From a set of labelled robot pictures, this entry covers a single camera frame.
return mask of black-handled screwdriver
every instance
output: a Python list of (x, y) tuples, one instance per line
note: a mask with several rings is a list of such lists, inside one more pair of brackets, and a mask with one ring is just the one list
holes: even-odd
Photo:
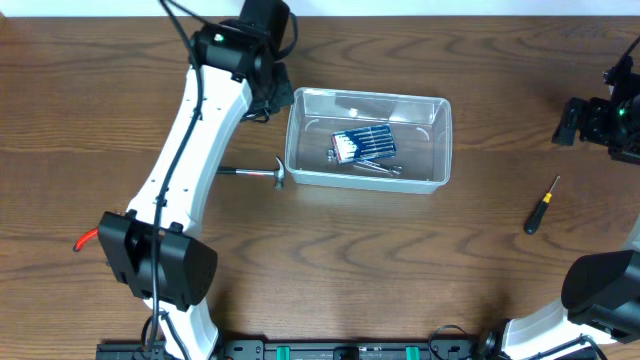
[(542, 222), (542, 217), (544, 216), (545, 211), (547, 211), (547, 208), (549, 207), (549, 201), (551, 201), (551, 192), (553, 191), (553, 188), (556, 186), (556, 183), (558, 182), (558, 180), (560, 180), (560, 175), (556, 177), (556, 181), (554, 181), (553, 185), (551, 185), (551, 189), (549, 189), (549, 192), (544, 196), (542, 200), (540, 200), (540, 202), (538, 203), (538, 206), (536, 206), (536, 209), (533, 211), (531, 216), (529, 216), (529, 218), (527, 219), (527, 222), (524, 224), (524, 232), (526, 232), (527, 234), (533, 235), (535, 234), (536, 231), (538, 231), (538, 228), (540, 227), (540, 223)]

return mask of plastic container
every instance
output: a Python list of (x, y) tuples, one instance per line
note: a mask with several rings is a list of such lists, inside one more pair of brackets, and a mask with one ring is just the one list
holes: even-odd
[[(386, 123), (398, 151), (375, 162), (402, 167), (399, 175), (328, 158), (334, 132)], [(449, 181), (452, 146), (445, 99), (300, 88), (289, 114), (285, 166), (299, 184), (429, 194)]]

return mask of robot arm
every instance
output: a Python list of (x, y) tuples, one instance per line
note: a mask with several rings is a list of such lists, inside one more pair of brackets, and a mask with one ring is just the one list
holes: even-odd
[(640, 253), (578, 259), (562, 296), (525, 318), (506, 321), (479, 342), (486, 359), (558, 359), (596, 344), (640, 338)]
[(279, 51), (288, 18), (289, 8), (282, 0), (247, 0), (240, 19), (207, 23), (191, 39), (201, 64), (203, 105), (169, 180), (156, 224), (162, 229), (157, 239), (157, 294), (151, 260), (156, 204), (200, 96), (193, 68), (149, 178), (129, 203), (126, 215), (106, 212), (100, 221), (98, 237), (116, 279), (151, 308), (150, 298), (157, 296), (164, 314), (160, 326), (167, 339), (165, 350), (176, 358), (183, 358), (184, 352), (192, 360), (209, 359), (218, 339), (205, 297), (217, 254), (199, 241), (205, 202), (238, 123), (260, 116), (268, 120), (281, 106), (293, 103), (285, 66), (277, 62), (292, 49)]
[[(235, 81), (231, 72), (210, 66), (203, 66), (201, 71), (206, 99), (202, 119), (196, 124), (171, 178), (160, 224), (163, 229), (169, 229), (173, 223), (181, 224), (182, 233), (194, 239), (200, 239), (205, 201), (224, 149), (252, 100), (246, 79)], [(135, 211), (138, 221), (153, 223), (156, 196), (191, 120), (196, 93), (195, 71), (190, 69), (180, 110), (160, 157), (142, 189), (129, 203), (127, 212)], [(153, 308), (151, 299), (145, 303)], [(171, 319), (189, 358), (209, 359), (218, 339), (218, 330), (211, 322), (206, 297), (186, 311), (165, 301), (160, 302), (160, 309)], [(180, 357), (177, 339), (171, 335), (168, 322), (161, 320), (160, 325), (167, 340), (166, 351)]]

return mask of wood grain surface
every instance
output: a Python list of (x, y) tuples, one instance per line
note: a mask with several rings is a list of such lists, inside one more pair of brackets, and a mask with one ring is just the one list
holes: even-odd
[[(451, 180), (418, 196), (216, 178), (203, 236), (220, 256), (216, 323), (274, 340), (426, 338), (556, 299), (572, 262), (619, 249), (640, 212), (640, 167), (550, 142), (570, 97), (607, 96), (602, 71), (637, 33), (637, 18), (300, 19), (295, 88), (451, 101)], [(149, 311), (100, 245), (71, 248), (146, 179), (186, 67), (167, 19), (9, 19), (0, 33), (1, 358), (89, 359), (139, 338)], [(239, 126), (223, 164), (275, 166), (287, 116)]]

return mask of hammer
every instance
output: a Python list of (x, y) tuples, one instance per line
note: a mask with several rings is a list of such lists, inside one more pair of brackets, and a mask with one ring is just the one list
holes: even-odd
[(251, 176), (273, 176), (276, 179), (276, 189), (282, 189), (284, 186), (284, 166), (282, 165), (282, 161), (280, 158), (276, 156), (276, 160), (278, 161), (278, 168), (275, 170), (248, 170), (248, 169), (238, 169), (230, 166), (220, 166), (218, 167), (218, 171), (216, 174), (225, 174), (225, 175), (251, 175)]

